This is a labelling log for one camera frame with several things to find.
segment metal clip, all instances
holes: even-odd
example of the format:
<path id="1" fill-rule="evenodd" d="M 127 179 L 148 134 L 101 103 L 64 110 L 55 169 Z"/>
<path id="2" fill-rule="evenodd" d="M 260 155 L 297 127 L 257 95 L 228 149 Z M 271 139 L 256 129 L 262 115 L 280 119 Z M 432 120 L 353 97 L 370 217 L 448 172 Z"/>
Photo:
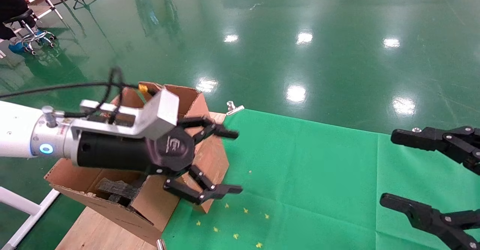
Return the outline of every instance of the metal clip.
<path id="1" fill-rule="evenodd" d="M 228 101 L 228 102 L 226 102 L 226 105 L 228 106 L 228 112 L 226 113 L 227 116 L 233 115 L 233 114 L 239 112 L 240 110 L 245 109 L 245 108 L 243 107 L 243 105 L 236 107 L 236 106 L 233 104 L 233 101 Z"/>

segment cardboard box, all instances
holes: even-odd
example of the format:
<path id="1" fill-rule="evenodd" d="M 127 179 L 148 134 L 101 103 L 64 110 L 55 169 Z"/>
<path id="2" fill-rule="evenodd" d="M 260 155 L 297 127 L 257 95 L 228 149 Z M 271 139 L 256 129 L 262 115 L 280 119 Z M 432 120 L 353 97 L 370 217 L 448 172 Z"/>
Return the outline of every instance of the cardboard box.
<path id="1" fill-rule="evenodd" d="M 149 89 L 161 90 L 155 83 L 141 82 L 141 84 L 148 86 Z M 165 85 L 165 88 L 180 98 L 179 118 L 210 117 L 202 93 L 192 88 L 174 85 Z M 148 101 L 151 96 L 144 94 L 143 98 Z M 122 105 L 141 108 L 144 101 L 133 89 L 125 89 Z M 194 135 L 201 129 L 201 127 L 197 127 L 188 129 L 187 132 Z M 199 166 L 215 184 L 221 183 L 228 169 L 228 160 L 221 139 L 215 136 L 209 137 L 197 145 L 195 153 L 193 163 Z M 50 182 L 50 186 L 60 193 L 81 202 L 151 245 L 155 245 L 179 202 L 178 197 L 163 190 L 163 183 L 166 180 L 164 176 L 148 176 L 137 196 L 130 203 L 131 208 L 108 201 L 105 199 L 105 194 L 95 190 L 96 184 L 103 178 L 132 183 L 140 176 L 140 173 L 131 171 L 81 168 L 73 166 L 68 159 L 60 159 L 45 175 L 45 180 Z M 200 190 L 188 174 L 184 174 L 178 180 L 186 183 L 189 187 Z M 205 202 L 197 206 L 197 209 L 207 213 L 212 202 Z"/>

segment white frame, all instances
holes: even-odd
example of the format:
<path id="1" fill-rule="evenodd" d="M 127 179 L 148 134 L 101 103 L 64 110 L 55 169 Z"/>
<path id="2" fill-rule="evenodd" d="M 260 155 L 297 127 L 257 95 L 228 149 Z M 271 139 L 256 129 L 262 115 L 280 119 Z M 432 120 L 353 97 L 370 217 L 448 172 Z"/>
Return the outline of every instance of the white frame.
<path id="1" fill-rule="evenodd" d="M 53 201 L 58 197 L 60 192 L 52 189 L 50 193 L 43 199 L 40 204 L 36 204 L 18 194 L 11 192 L 3 187 L 0 187 L 0 202 L 12 206 L 13 208 L 20 210 L 30 215 L 29 218 L 22 224 L 7 244 L 2 247 L 1 250 L 14 250 L 22 239 L 29 233 L 33 226 L 37 223 L 38 219 L 43 213 L 50 207 Z"/>

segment blue shoe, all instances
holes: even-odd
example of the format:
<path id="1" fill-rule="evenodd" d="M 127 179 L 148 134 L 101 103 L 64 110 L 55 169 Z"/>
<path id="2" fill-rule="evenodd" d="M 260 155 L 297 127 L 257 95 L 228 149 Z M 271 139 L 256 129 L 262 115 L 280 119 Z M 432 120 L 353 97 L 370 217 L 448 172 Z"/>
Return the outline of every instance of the blue shoe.
<path id="1" fill-rule="evenodd" d="M 12 45 L 12 44 L 8 45 L 8 49 L 10 49 L 13 53 L 17 53 L 17 54 L 25 52 L 24 45 L 22 44 L 22 42 L 19 42 L 15 45 Z"/>

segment green backdrop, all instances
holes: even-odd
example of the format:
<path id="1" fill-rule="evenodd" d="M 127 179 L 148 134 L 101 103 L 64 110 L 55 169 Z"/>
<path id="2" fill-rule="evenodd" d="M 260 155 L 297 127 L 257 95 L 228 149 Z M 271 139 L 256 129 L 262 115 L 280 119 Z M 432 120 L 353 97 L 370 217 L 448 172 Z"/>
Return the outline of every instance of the green backdrop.
<path id="1" fill-rule="evenodd" d="M 163 238 L 173 250 L 447 249 L 379 205 L 389 192 L 447 213 L 480 208 L 480 178 L 438 152 L 390 136 L 243 110 L 225 125 L 226 183 L 244 191 L 209 214 L 178 205 Z"/>

